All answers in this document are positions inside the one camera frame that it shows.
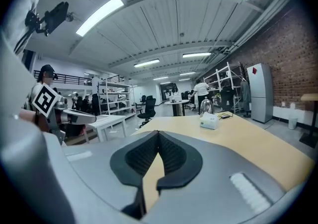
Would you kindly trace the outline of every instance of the desk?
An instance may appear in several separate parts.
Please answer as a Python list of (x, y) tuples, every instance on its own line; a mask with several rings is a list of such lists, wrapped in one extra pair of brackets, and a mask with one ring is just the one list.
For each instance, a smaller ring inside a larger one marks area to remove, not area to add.
[(168, 101), (168, 102), (165, 102), (165, 104), (167, 104), (167, 105), (172, 105), (173, 116), (177, 116), (177, 108), (176, 108), (176, 105), (182, 104), (182, 113), (183, 113), (183, 116), (185, 116), (185, 113), (184, 113), (184, 104), (185, 104), (185, 103), (188, 103), (189, 101), (190, 101), (190, 100), (183, 99), (183, 100), (177, 101), (177, 102), (175, 102), (175, 103), (172, 103), (172, 102)]
[(300, 142), (315, 148), (318, 137), (314, 137), (313, 133), (315, 130), (315, 124), (316, 124), (316, 117), (317, 117), (317, 108), (318, 108), (318, 93), (309, 93), (309, 94), (304, 94), (301, 99), (301, 101), (313, 101), (314, 102), (314, 116), (313, 116), (313, 123), (310, 128), (309, 134), (304, 133), (302, 137), (299, 139)]
[[(157, 117), (135, 134), (163, 130), (225, 146), (267, 172), (286, 191), (302, 183), (314, 167), (314, 161), (301, 151), (237, 115), (220, 120), (216, 130), (201, 128), (199, 118), (198, 115)], [(157, 154), (143, 178), (147, 210), (158, 199), (156, 184), (163, 176), (163, 163)]]
[[(121, 123), (123, 127), (124, 136), (126, 137), (126, 124), (125, 116), (123, 115), (99, 115), (96, 117), (96, 122), (87, 124), (88, 128), (92, 128), (98, 136), (100, 142), (107, 141), (106, 128), (111, 127), (117, 123)], [(89, 143), (89, 139), (86, 131), (84, 132), (86, 142)]]

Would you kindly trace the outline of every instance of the wooden desk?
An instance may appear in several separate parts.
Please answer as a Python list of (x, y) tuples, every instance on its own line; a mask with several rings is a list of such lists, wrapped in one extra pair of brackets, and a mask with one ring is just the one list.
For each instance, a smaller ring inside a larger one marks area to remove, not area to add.
[(318, 109), (318, 93), (308, 93), (304, 94), (301, 101), (313, 101), (314, 102), (314, 115), (313, 115), (313, 122), (310, 128), (309, 134), (304, 133), (302, 137), (299, 139), (300, 142), (315, 148), (317, 145), (318, 137), (314, 137), (314, 130), (316, 125), (316, 117), (317, 117), (317, 109)]
[[(314, 166), (314, 161), (301, 151), (237, 115), (220, 120), (216, 130), (201, 128), (198, 115), (158, 117), (135, 134), (153, 130), (175, 132), (228, 147), (266, 171), (286, 191), (302, 183)], [(158, 199), (156, 184), (163, 176), (163, 163), (157, 155), (143, 178), (147, 210)]]

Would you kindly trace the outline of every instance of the table leg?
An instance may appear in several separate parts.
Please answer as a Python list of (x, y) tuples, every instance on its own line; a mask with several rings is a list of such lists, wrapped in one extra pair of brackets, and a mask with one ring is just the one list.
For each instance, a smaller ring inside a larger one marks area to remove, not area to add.
[(98, 136), (100, 142), (104, 142), (105, 141), (103, 131), (101, 129), (99, 129), (99, 128), (97, 128), (97, 136)]
[(176, 105), (172, 105), (172, 109), (173, 109), (173, 116), (177, 116), (177, 107), (176, 107)]
[(314, 117), (313, 117), (313, 123), (312, 126), (310, 128), (310, 132), (309, 134), (304, 133), (302, 135), (302, 137), (299, 139), (300, 142), (315, 148), (317, 141), (318, 141), (318, 137), (315, 137), (314, 134), (314, 130), (315, 130), (315, 124), (316, 124), (316, 116), (317, 116), (317, 108), (318, 108), (318, 101), (314, 101)]
[(107, 139), (107, 134), (106, 134), (106, 129), (103, 129), (103, 133), (104, 133), (104, 136), (105, 136), (106, 141), (108, 141), (108, 139)]
[(125, 119), (123, 119), (123, 121), (121, 122), (121, 126), (123, 127), (124, 137), (127, 137), (127, 135), (126, 135), (126, 122), (125, 122)]
[(184, 112), (184, 103), (182, 104), (182, 114), (183, 114), (183, 116), (185, 116), (185, 112)]
[(85, 137), (86, 143), (88, 143), (88, 144), (89, 144), (89, 139), (88, 139), (88, 136), (87, 136), (86, 131), (84, 131), (84, 137)]

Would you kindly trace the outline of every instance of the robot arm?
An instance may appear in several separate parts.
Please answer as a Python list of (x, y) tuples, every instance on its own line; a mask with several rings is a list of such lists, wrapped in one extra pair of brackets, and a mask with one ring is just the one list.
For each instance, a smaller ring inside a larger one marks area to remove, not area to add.
[[(32, 104), (46, 117), (49, 130), (57, 136), (60, 144), (65, 138), (65, 132), (59, 127), (62, 124), (83, 125), (94, 123), (96, 116), (80, 111), (71, 110), (67, 107), (64, 97), (58, 95), (47, 84), (42, 84)], [(61, 121), (56, 119), (56, 111), (61, 114)]]

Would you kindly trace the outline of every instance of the white vent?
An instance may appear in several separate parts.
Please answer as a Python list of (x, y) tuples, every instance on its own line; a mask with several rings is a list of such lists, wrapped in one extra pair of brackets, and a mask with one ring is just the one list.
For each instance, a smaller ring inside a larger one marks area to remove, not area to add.
[(270, 208), (270, 202), (242, 173), (232, 175), (230, 181), (256, 214), (260, 214)]

